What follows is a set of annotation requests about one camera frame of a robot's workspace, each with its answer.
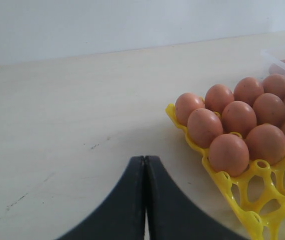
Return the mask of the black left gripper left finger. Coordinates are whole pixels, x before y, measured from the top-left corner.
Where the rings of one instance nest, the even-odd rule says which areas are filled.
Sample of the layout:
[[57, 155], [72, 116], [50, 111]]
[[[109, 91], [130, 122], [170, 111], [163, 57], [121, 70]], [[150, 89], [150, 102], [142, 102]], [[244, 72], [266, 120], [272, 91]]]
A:
[[145, 200], [143, 156], [134, 156], [104, 201], [60, 240], [143, 240]]

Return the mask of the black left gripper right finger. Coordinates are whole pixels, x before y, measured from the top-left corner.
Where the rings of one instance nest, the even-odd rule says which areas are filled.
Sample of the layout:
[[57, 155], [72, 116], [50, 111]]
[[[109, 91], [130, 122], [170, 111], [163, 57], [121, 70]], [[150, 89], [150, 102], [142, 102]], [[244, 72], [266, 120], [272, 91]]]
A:
[[144, 158], [144, 198], [151, 240], [241, 240], [198, 208], [176, 185], [158, 156]]

